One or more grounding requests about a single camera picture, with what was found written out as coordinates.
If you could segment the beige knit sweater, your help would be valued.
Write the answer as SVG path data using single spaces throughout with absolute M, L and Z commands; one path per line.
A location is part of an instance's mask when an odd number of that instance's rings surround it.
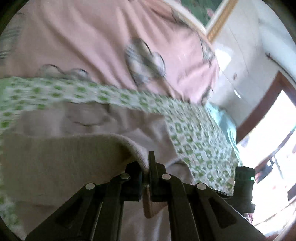
M 185 183 L 193 183 L 177 155 L 166 118 L 111 104 L 58 102 L 24 111 L 3 132 L 4 188 L 29 235 L 88 183 L 109 182 L 127 164 L 149 171 L 149 152 Z

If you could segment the green white checkered bedsheet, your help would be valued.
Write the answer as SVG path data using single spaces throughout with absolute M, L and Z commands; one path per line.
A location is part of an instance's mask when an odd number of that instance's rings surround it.
M 239 165 L 234 149 L 215 120 L 201 105 L 147 91 L 119 89 L 92 82 L 65 79 L 11 77 L 1 82 L 1 154 L 3 132 L 21 113 L 43 110 L 58 102 L 117 105 L 162 114 L 177 155 L 188 165 L 193 183 L 204 182 L 232 193 Z M 4 188 L 1 165 L 1 216 L 9 227 L 18 226 L 16 204 Z

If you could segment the pink quilt with plaid hearts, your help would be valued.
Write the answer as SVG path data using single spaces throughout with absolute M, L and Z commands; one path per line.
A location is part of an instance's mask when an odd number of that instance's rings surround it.
M 75 76 L 191 103 L 219 74 L 208 38 L 164 1 L 29 1 L 1 38 L 1 77 Z

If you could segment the framed landscape painting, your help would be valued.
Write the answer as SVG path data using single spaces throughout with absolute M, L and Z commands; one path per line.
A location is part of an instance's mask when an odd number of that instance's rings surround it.
M 193 30 L 203 33 L 210 42 L 213 42 L 226 23 L 237 0 L 222 1 L 169 1 L 173 15 L 180 22 Z

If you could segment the brown wooden door frame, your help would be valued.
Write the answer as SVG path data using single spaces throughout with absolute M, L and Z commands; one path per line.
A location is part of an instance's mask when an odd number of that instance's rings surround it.
M 259 104 L 254 108 L 246 120 L 237 128 L 236 143 L 243 140 L 264 118 L 281 92 L 285 92 L 291 102 L 295 105 L 295 87 L 279 71 L 272 84 L 263 96 Z

